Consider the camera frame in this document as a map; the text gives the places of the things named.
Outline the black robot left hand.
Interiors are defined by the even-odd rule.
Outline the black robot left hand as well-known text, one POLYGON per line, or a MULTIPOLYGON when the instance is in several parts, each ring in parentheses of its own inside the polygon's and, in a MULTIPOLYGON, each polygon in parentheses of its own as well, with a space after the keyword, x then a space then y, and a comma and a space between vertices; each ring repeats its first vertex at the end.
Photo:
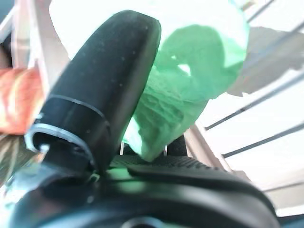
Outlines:
POLYGON ((191 158, 146 164, 118 155, 161 38, 124 10, 104 22, 57 80, 27 147, 46 155, 15 205, 12 228, 277 228, 249 182, 191 158))

